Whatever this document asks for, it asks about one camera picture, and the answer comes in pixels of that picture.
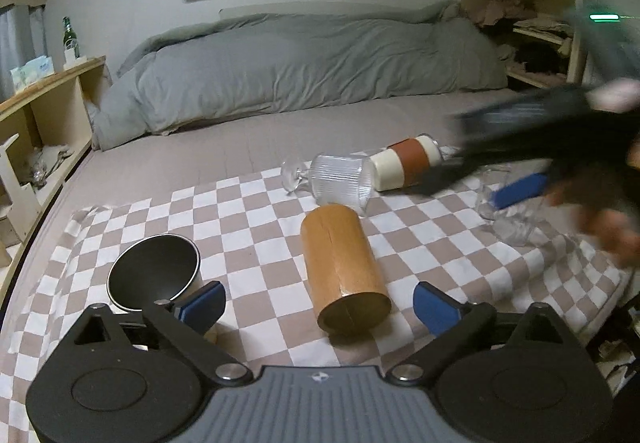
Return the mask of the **person's hand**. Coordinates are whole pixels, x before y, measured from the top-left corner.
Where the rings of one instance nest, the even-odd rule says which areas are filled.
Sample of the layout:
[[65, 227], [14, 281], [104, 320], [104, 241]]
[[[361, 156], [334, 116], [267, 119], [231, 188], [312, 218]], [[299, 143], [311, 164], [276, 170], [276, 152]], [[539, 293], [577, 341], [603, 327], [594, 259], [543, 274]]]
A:
[[550, 206], [568, 206], [579, 233], [593, 237], [623, 270], [639, 268], [639, 232], [623, 211], [607, 208], [618, 185], [606, 175], [585, 171], [551, 185], [544, 194]]

